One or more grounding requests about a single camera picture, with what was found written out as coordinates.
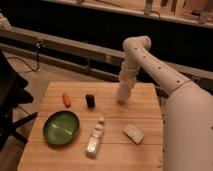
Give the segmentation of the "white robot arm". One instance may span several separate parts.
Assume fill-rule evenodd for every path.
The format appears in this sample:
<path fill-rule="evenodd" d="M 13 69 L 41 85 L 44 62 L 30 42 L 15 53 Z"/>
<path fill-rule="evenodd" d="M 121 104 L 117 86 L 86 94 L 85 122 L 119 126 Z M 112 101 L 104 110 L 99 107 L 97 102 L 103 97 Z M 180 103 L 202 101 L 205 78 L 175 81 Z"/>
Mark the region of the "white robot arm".
<path fill-rule="evenodd" d="M 147 36 L 124 40 L 117 98 L 131 95 L 144 69 L 168 95 L 164 114 L 163 171 L 213 171 L 213 95 L 153 56 Z"/>

